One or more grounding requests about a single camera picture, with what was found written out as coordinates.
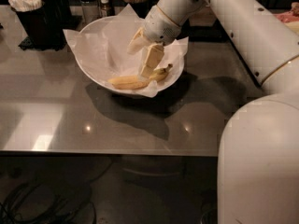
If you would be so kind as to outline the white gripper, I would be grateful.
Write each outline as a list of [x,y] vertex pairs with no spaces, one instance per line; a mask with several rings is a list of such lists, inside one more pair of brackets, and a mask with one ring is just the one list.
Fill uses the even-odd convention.
[[164,56],[164,46],[171,44],[180,34],[181,28],[172,22],[157,6],[153,6],[130,41],[127,52],[136,54],[141,49],[141,68],[139,75],[149,78]]

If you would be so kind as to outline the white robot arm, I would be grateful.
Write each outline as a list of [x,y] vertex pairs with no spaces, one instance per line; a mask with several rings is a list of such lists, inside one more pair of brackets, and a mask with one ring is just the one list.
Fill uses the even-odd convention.
[[261,91],[221,135],[218,224],[299,224],[299,35],[256,0],[159,0],[128,49],[170,44],[202,5]]

